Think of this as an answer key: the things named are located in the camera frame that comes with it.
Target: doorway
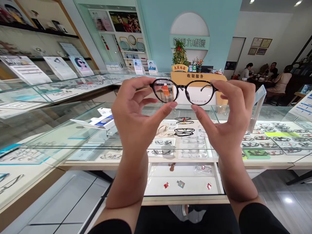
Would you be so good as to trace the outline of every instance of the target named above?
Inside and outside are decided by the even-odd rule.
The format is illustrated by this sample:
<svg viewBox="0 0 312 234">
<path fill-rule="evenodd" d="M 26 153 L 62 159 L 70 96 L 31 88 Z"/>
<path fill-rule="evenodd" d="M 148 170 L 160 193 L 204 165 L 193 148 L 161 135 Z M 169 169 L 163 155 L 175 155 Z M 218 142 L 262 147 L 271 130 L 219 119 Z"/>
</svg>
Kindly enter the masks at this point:
<svg viewBox="0 0 312 234">
<path fill-rule="evenodd" d="M 230 63 L 231 66 L 224 70 L 223 75 L 230 80 L 235 72 L 238 60 L 240 59 L 241 51 L 244 47 L 246 38 L 245 37 L 233 37 L 230 51 L 228 52 L 227 64 Z"/>
</svg>

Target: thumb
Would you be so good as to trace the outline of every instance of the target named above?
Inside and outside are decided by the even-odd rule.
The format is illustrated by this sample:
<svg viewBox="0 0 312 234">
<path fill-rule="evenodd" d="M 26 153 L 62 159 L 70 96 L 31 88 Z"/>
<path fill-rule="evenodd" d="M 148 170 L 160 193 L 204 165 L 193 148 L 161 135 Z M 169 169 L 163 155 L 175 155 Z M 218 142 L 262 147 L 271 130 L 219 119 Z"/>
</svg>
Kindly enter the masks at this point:
<svg viewBox="0 0 312 234">
<path fill-rule="evenodd" d="M 156 124 L 160 124 L 177 105 L 177 102 L 168 102 L 164 104 L 154 115 L 151 116 L 152 121 Z"/>
<path fill-rule="evenodd" d="M 204 127 L 207 135 L 213 136 L 216 133 L 217 128 L 216 128 L 215 124 L 211 121 L 211 119 L 209 118 L 209 116 L 207 115 L 205 110 L 203 108 L 201 108 L 200 106 L 197 106 L 194 104 L 191 105 L 191 108 L 195 112 L 196 117 L 198 118 L 199 122 Z"/>
</svg>

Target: finger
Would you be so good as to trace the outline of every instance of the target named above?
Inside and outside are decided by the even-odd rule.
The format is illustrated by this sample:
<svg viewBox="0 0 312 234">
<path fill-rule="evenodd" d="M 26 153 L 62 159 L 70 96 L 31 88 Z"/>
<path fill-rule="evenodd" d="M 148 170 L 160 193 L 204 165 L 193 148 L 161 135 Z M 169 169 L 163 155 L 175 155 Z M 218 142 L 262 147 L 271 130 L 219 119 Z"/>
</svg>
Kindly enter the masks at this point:
<svg viewBox="0 0 312 234">
<path fill-rule="evenodd" d="M 227 98 L 228 98 L 227 96 L 225 96 L 225 95 L 223 95 L 223 94 L 221 94 L 220 97 L 221 97 L 221 99 L 224 99 L 224 100 L 227 100 Z"/>
<path fill-rule="evenodd" d="M 132 99 L 135 100 L 137 103 L 140 103 L 146 96 L 150 95 L 152 92 L 153 89 L 151 87 L 138 90 L 136 91 Z"/>
<path fill-rule="evenodd" d="M 154 115 L 150 117 L 152 122 L 160 124 L 161 121 L 163 121 L 163 119 L 166 118 L 177 105 L 177 102 L 168 102 L 164 104 Z"/>
<path fill-rule="evenodd" d="M 217 128 L 215 124 L 211 121 L 207 113 L 203 108 L 197 105 L 191 105 L 192 110 L 195 112 L 197 119 L 204 127 L 208 137 L 213 137 L 216 134 Z"/>
<path fill-rule="evenodd" d="M 155 78 L 147 76 L 125 80 L 118 91 L 117 98 L 131 100 L 138 88 L 150 85 L 154 80 Z"/>
<path fill-rule="evenodd" d="M 140 108 L 143 108 L 145 105 L 150 104 L 150 103 L 156 103 L 157 101 L 158 100 L 155 98 L 145 98 L 140 102 L 139 106 Z"/>
<path fill-rule="evenodd" d="M 239 87 L 243 91 L 245 107 L 248 111 L 252 111 L 254 106 L 253 104 L 256 86 L 253 83 L 243 82 L 239 80 L 229 80 L 228 82 Z"/>
<path fill-rule="evenodd" d="M 244 95 L 239 87 L 222 80 L 212 80 L 211 83 L 228 98 L 232 113 L 239 114 L 246 109 Z"/>
</svg>

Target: ceiling light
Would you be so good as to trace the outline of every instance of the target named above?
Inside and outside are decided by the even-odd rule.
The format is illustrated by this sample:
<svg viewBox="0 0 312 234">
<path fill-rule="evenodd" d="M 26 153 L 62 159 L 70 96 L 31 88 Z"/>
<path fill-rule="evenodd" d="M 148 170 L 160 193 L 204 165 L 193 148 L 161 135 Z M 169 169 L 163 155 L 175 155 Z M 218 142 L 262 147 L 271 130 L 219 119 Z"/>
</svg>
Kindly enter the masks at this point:
<svg viewBox="0 0 312 234">
<path fill-rule="evenodd" d="M 302 0 L 300 0 L 299 2 L 297 2 L 296 5 L 295 5 L 295 7 L 298 6 L 301 2 L 302 2 Z"/>
</svg>

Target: poster of woman with sunglasses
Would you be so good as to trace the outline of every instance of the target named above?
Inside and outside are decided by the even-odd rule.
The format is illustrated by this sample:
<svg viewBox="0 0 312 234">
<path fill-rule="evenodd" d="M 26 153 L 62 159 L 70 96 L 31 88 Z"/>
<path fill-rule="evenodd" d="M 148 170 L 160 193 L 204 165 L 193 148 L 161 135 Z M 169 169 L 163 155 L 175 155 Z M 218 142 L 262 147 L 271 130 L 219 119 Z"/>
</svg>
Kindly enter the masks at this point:
<svg viewBox="0 0 312 234">
<path fill-rule="evenodd" d="M 81 76 L 90 76 L 94 75 L 93 71 L 85 61 L 85 59 L 81 56 L 69 56 L 69 59 L 75 66 L 76 70 L 79 72 Z"/>
</svg>

